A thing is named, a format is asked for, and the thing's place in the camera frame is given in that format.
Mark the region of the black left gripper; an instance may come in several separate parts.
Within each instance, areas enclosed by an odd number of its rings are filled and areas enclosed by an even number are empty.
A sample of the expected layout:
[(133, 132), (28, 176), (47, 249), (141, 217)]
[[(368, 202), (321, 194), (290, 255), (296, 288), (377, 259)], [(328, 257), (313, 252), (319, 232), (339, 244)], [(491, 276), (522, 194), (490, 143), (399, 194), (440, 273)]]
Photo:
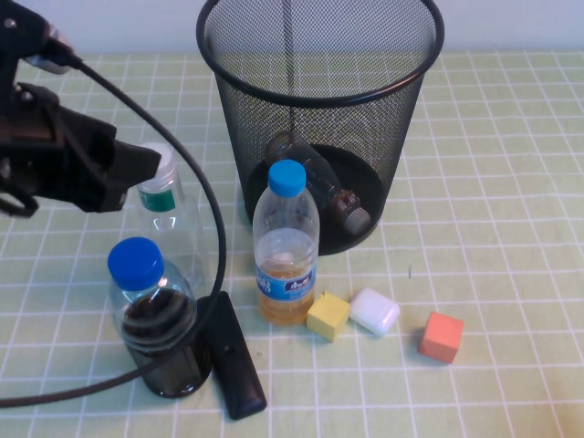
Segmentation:
[(111, 213), (129, 190), (152, 179), (161, 155), (115, 140), (103, 120), (60, 105), (56, 93), (15, 84), (1, 102), (3, 211), (35, 211), (39, 197), (72, 203), (88, 213)]

